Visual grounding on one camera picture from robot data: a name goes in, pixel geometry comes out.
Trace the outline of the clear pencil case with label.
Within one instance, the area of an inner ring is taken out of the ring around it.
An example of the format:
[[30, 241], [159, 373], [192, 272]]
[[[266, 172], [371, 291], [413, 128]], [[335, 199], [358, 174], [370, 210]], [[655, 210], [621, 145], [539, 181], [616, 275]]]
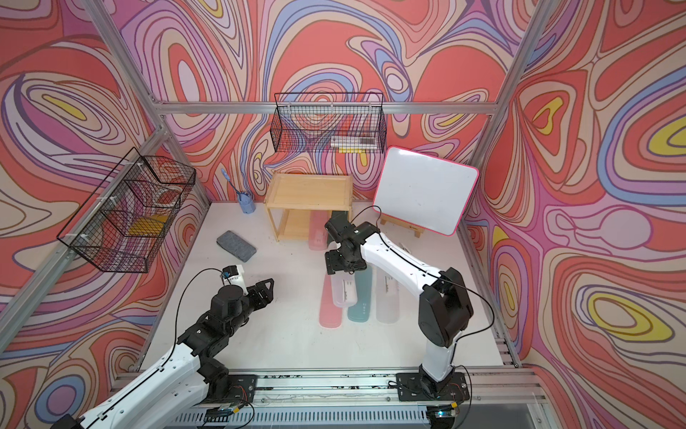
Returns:
[[399, 286], [397, 281], [382, 269], [376, 270], [376, 318], [380, 323], [392, 325], [399, 320]]

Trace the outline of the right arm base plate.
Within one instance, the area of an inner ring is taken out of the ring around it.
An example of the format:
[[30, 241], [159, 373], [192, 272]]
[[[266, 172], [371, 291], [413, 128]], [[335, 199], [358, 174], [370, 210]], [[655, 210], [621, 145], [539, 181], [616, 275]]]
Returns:
[[450, 401], [461, 404], [471, 399], [466, 374], [456, 371], [440, 382], [420, 372], [396, 373], [393, 385], [401, 402]]

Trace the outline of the teal pencil case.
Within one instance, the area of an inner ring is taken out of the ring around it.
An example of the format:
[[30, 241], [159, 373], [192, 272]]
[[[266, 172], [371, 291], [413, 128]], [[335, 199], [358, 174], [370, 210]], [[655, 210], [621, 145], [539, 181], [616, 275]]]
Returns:
[[355, 286], [357, 291], [357, 303], [348, 309], [348, 319], [354, 323], [366, 323], [371, 315], [373, 269], [355, 273]]

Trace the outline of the pink pencil case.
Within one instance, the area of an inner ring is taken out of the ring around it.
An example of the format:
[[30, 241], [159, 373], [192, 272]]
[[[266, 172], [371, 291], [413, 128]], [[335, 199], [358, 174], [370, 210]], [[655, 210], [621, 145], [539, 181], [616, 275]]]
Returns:
[[337, 329], [342, 324], [342, 309], [333, 302], [332, 280], [325, 275], [319, 309], [319, 325], [325, 329]]
[[328, 247], [328, 232], [325, 224], [330, 219], [328, 211], [315, 210], [310, 214], [308, 246], [310, 250], [322, 251]]

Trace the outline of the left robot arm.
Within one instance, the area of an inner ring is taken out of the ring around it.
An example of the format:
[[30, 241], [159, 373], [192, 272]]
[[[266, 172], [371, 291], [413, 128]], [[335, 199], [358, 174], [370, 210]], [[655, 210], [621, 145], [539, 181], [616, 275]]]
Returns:
[[245, 376], [234, 376], [216, 359], [250, 316], [273, 302], [274, 280], [243, 288], [221, 287], [198, 318], [159, 361], [121, 391], [81, 416], [61, 416], [53, 428], [163, 428], [185, 410], [210, 398], [248, 403]]

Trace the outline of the clear frosted pencil case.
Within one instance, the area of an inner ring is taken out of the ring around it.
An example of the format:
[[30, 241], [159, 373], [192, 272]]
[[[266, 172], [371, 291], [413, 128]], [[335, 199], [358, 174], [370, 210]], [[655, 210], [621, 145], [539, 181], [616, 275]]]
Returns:
[[332, 275], [332, 302], [340, 309], [347, 309], [357, 304], [357, 284], [353, 273], [336, 273]]

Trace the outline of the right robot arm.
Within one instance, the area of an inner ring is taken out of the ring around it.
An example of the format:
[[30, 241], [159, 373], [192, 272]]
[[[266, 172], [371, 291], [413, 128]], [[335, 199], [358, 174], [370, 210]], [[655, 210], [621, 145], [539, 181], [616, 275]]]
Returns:
[[418, 326], [427, 341], [418, 375], [423, 389], [435, 395], [455, 373], [457, 341], [474, 314], [461, 273], [422, 262], [369, 222], [354, 225], [345, 216], [334, 216], [326, 222], [325, 230], [337, 245], [325, 253], [329, 275], [353, 275], [372, 265], [417, 299]]

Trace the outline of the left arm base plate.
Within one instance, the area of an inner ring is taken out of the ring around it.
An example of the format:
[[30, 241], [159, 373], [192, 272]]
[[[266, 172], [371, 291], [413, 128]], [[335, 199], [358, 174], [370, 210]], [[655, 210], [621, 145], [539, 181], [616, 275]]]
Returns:
[[253, 402], [257, 391], [256, 375], [219, 375], [208, 386], [205, 403]]

